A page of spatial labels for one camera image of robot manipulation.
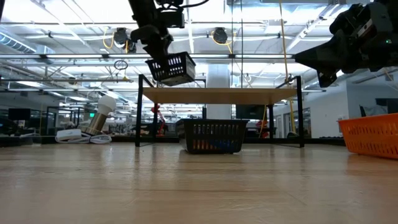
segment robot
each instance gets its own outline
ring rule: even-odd
[[[184,28],[182,9],[206,3],[181,6],[183,0],[129,0],[133,19],[139,28],[131,40],[140,40],[144,50],[161,66],[167,66],[168,47],[173,41],[167,28]],[[362,6],[354,4],[342,12],[330,26],[333,38],[318,47],[295,55],[295,61],[318,72],[321,87],[330,86],[336,73],[353,73],[359,68],[375,72],[398,65],[398,1],[374,0]]]
[[[398,65],[398,1],[374,0],[353,4],[331,24],[333,38],[295,55],[295,61],[318,72],[321,87],[330,86],[336,73],[360,68],[376,72]]]

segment black plastic basket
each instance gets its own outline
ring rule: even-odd
[[[242,148],[248,120],[181,119],[176,132],[192,154],[232,154]]]
[[[155,60],[148,60],[150,72],[154,80],[168,86],[175,86],[195,80],[195,62],[188,52],[170,54],[167,56],[167,66],[161,66]]]

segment orange plastic basket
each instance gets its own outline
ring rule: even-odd
[[[398,113],[339,121],[352,153],[398,159]]]

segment black metal frame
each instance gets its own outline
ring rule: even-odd
[[[297,107],[298,107],[298,143],[300,147],[304,147],[304,121],[303,121],[303,101],[302,101],[302,89],[301,89],[301,77],[296,76],[288,79],[283,84],[279,85],[277,88],[282,88],[283,86],[289,85],[290,82],[296,80],[297,81]],[[144,81],[150,86],[154,87],[153,84],[144,76],[139,75],[138,77],[138,99],[137,99],[137,121],[136,121],[136,137],[135,137],[135,145],[136,147],[140,146],[141,143],[141,115],[142,115],[142,96],[144,94]],[[266,143],[276,143],[280,144],[285,140],[286,144],[290,144],[292,142],[297,142],[296,139],[274,139],[274,105],[267,105],[269,109],[269,129],[271,130],[269,140],[264,142]],[[154,102],[154,121],[153,121],[153,132],[152,132],[152,142],[156,142],[156,134],[157,134],[157,103]]]
[[[301,89],[301,76],[295,76],[292,77],[283,84],[280,84],[276,88],[281,88],[283,86],[289,85],[290,82],[296,80],[296,89],[297,89],[297,112],[298,112],[298,143],[300,144],[300,147],[304,147],[305,141],[304,141],[304,115],[303,115],[303,94],[302,94],[302,89]],[[274,129],[274,110],[270,108],[269,110],[269,121],[270,121],[270,129]]]
[[[152,88],[153,84],[145,77],[145,75],[138,75],[138,96],[137,96],[137,121],[136,121],[136,147],[140,146],[141,143],[141,115],[142,115],[142,96],[144,94],[144,81]],[[157,134],[157,103],[154,102],[154,121],[152,123],[152,140],[156,141]]]

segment wooden tabletop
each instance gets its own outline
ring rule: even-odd
[[[275,88],[144,88],[155,103],[271,105],[296,95],[296,89]]]
[[[398,162],[247,144],[43,144],[0,150],[1,224],[397,224]]]

